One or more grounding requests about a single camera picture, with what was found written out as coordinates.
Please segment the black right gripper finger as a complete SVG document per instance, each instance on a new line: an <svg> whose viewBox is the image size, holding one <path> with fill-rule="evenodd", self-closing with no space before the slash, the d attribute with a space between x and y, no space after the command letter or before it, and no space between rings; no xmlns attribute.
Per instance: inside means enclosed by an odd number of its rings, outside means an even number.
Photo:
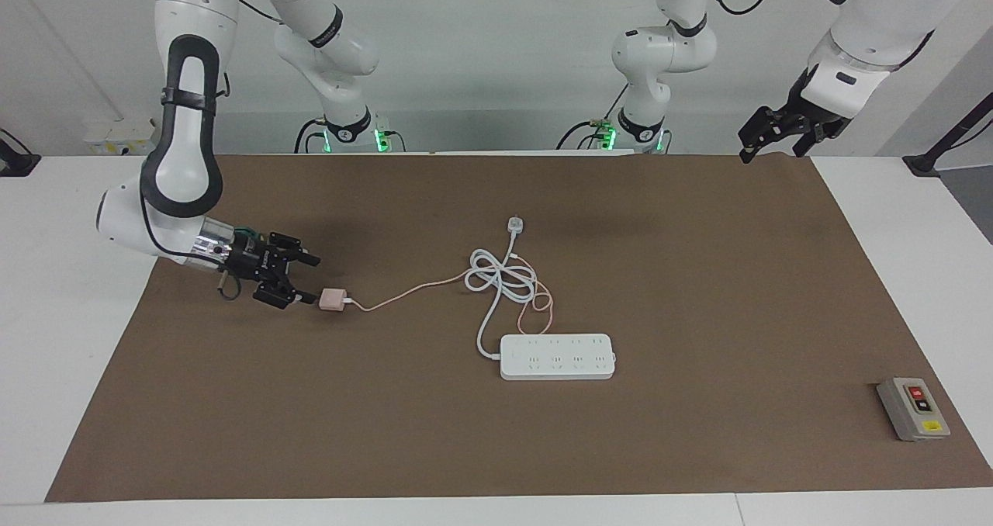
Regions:
<svg viewBox="0 0 993 526"><path fill-rule="evenodd" d="M320 257L313 256L303 247L298 237L283 234L270 234L270 246L276 249L278 256L287 261L300 261L309 267L318 267Z"/></svg>
<svg viewBox="0 0 993 526"><path fill-rule="evenodd" d="M254 299L284 310L297 300L298 292L288 279L260 279Z"/></svg>

